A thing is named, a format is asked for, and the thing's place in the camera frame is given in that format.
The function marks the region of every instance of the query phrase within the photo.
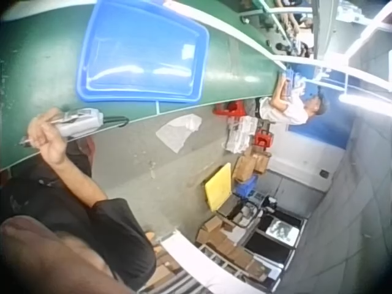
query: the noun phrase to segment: red stool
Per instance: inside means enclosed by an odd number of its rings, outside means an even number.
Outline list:
[[[267,130],[258,130],[254,137],[254,145],[269,148],[274,141],[274,134]]]
[[[246,116],[244,102],[242,100],[229,102],[226,108],[224,107],[224,103],[216,104],[213,113],[215,115],[225,116]]]

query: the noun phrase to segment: stack of boxes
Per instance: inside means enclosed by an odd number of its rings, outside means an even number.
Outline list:
[[[233,171],[233,178],[243,183],[248,181],[254,173],[262,175],[266,172],[271,153],[259,146],[249,147],[244,155],[237,160]]]
[[[268,276],[267,269],[253,258],[243,247],[235,244],[221,231],[223,221],[217,216],[204,223],[198,231],[196,242],[207,244],[216,252],[247,272],[250,277],[263,282]]]

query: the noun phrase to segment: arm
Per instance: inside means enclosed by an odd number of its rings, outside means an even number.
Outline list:
[[[270,104],[273,108],[279,110],[279,111],[282,112],[282,113],[283,113],[284,111],[286,111],[286,109],[287,109],[287,107],[288,107],[288,104],[287,104],[287,102],[285,101],[286,99],[285,99],[285,97],[284,97],[284,94],[285,94],[284,91],[285,91],[286,89],[287,89],[287,83],[286,83],[286,81],[285,81],[285,78],[282,77],[282,76],[280,76],[280,77],[279,77],[279,80],[277,81],[277,85],[276,85],[274,94],[273,94],[271,100],[269,101],[269,104]]]
[[[68,158],[52,168],[74,196],[88,207],[93,207],[98,201],[107,200],[101,188]]]
[[[288,14],[288,19],[290,20],[290,22],[293,25],[293,30],[294,30],[294,35],[297,35],[300,33],[300,26],[298,24],[298,22],[296,21],[294,14],[289,13]]]
[[[275,0],[275,5],[276,5],[276,7],[284,7],[281,0]],[[281,17],[281,20],[282,20],[283,24],[285,25],[285,27],[287,29],[287,26],[288,26],[288,15],[287,15],[287,13],[281,13],[280,17]]]
[[[34,118],[28,127],[31,145],[38,148],[44,161],[61,178],[68,189],[85,205],[92,207],[107,196],[98,185],[66,156],[67,143],[57,128],[49,123],[60,111],[53,108]]]

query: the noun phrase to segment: hair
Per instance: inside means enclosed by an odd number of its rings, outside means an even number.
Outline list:
[[[324,113],[326,113],[327,109],[328,109],[328,103],[325,99],[325,96],[323,93],[321,93],[321,87],[318,87],[318,93],[316,96],[319,100],[320,100],[320,106],[318,108],[318,110],[315,112],[316,115],[323,115]]]

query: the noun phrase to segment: hand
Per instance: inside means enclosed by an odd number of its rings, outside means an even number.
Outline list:
[[[50,121],[59,117],[61,112],[52,108],[43,115],[33,118],[28,127],[28,137],[32,147],[39,149],[44,161],[51,167],[64,162],[66,158],[66,141]]]

